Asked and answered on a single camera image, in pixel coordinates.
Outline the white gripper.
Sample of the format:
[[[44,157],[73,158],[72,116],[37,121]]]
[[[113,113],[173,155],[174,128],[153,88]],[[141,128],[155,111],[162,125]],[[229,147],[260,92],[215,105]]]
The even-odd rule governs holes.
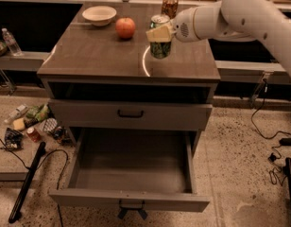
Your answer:
[[[170,24],[151,28],[145,34],[150,43],[168,43],[172,41],[175,34],[177,40],[183,43],[195,42],[197,40],[194,32],[194,14],[196,8],[181,11]]]

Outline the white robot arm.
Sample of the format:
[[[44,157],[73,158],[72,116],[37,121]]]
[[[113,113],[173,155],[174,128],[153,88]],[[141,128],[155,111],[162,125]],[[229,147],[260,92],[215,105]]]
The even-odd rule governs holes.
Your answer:
[[[271,0],[220,0],[189,8],[146,32],[151,43],[229,39],[243,34],[259,41],[291,78],[291,19]]]

